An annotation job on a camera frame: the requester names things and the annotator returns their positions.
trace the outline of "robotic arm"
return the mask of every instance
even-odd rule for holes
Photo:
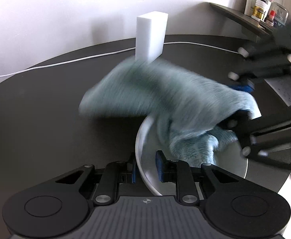
[[[11,239],[283,239],[291,210],[279,194],[212,164],[169,161],[162,151],[156,166],[161,182],[176,184],[175,195],[120,195],[120,183],[137,186],[134,153],[13,195],[2,211]]]
[[[242,86],[253,88],[254,83],[264,78],[291,76],[291,23],[269,38],[247,43],[238,51],[246,60],[228,76]],[[291,106],[254,120],[237,112],[220,126],[236,133],[245,157],[291,170]]]

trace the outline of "jar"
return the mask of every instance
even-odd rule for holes
[[[288,11],[284,6],[280,5],[279,3],[273,2],[269,10],[275,12],[275,17],[273,19],[275,28],[282,27],[286,24]]]
[[[254,20],[257,20],[259,22],[260,20],[264,18],[266,10],[267,10],[267,3],[261,0],[256,0],[251,17]]]

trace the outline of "bottle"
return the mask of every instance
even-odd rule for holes
[[[268,19],[266,20],[266,24],[269,26],[274,26],[274,17],[275,11],[271,10]]]
[[[266,3],[266,8],[265,8],[265,13],[264,13],[264,16],[261,18],[262,21],[265,21],[265,17],[268,13],[268,10],[269,10],[269,7],[270,5],[268,5],[268,3],[270,3],[269,0],[261,0],[262,2]]]
[[[259,22],[260,20],[262,20],[264,18],[266,9],[267,9],[267,3],[265,3],[261,0],[256,0],[251,17],[254,20],[257,20]]]
[[[263,19],[263,21],[266,21],[267,20],[267,18],[269,17],[269,12],[270,12],[270,6],[271,6],[271,4],[272,4],[272,1],[273,0],[269,0],[269,1],[267,1],[267,9],[266,9],[266,12],[265,12],[265,16],[264,16],[264,19]]]

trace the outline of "white cable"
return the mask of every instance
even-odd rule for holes
[[[166,43],[164,43],[164,45],[168,45],[168,44],[193,44],[193,45],[199,45],[199,46],[203,46],[203,47],[211,47],[211,48],[216,48],[216,49],[219,49],[219,50],[223,50],[223,51],[239,54],[238,52],[235,52],[235,51],[232,51],[232,50],[227,50],[225,48],[214,47],[214,46],[210,46],[210,45],[206,45],[206,44],[200,44],[200,43],[194,43],[194,42],[177,41],[177,42],[166,42]]]
[[[204,47],[216,48],[216,49],[220,49],[220,50],[223,50],[223,51],[227,51],[227,52],[239,54],[239,53],[237,53],[235,51],[227,50],[227,49],[224,49],[224,48],[214,47],[214,46],[210,46],[210,45],[206,45],[206,44],[199,44],[199,43],[194,43],[194,42],[177,41],[177,42],[166,42],[166,43],[164,43],[164,45],[168,45],[168,44],[193,44],[193,45],[199,45],[199,46],[204,46]],[[18,73],[27,72],[27,71],[34,70],[34,69],[40,69],[40,68],[46,68],[46,67],[54,67],[54,66],[63,65],[63,64],[67,64],[67,63],[72,63],[72,62],[76,62],[76,61],[80,61],[80,60],[84,60],[84,59],[89,59],[89,58],[94,58],[94,57],[102,57],[102,56],[108,56],[108,55],[118,54],[118,53],[121,53],[121,52],[133,50],[133,49],[135,49],[135,47],[127,48],[127,49],[120,50],[120,51],[105,53],[105,54],[99,54],[99,55],[94,55],[94,56],[89,56],[89,57],[78,58],[78,59],[74,59],[74,60],[70,60],[70,61],[66,61],[66,62],[60,62],[60,63],[56,63],[56,64],[51,64],[51,65],[46,65],[46,66],[28,68],[28,69],[25,69],[25,70],[22,70],[22,71],[18,71],[18,72],[13,72],[13,73],[8,73],[8,74],[0,75],[0,78],[7,77],[7,76],[12,76],[12,75],[15,75],[15,74],[18,74]]]

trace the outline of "white bowl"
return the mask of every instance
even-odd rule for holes
[[[173,159],[170,150],[161,144],[157,136],[155,118],[147,116],[142,122],[135,145],[136,161],[140,175],[148,189],[156,196],[175,195],[175,183],[159,181],[155,164],[155,153],[162,150],[167,159]],[[223,152],[218,153],[218,166],[237,176],[245,178],[248,160],[241,156],[238,142],[229,144]]]

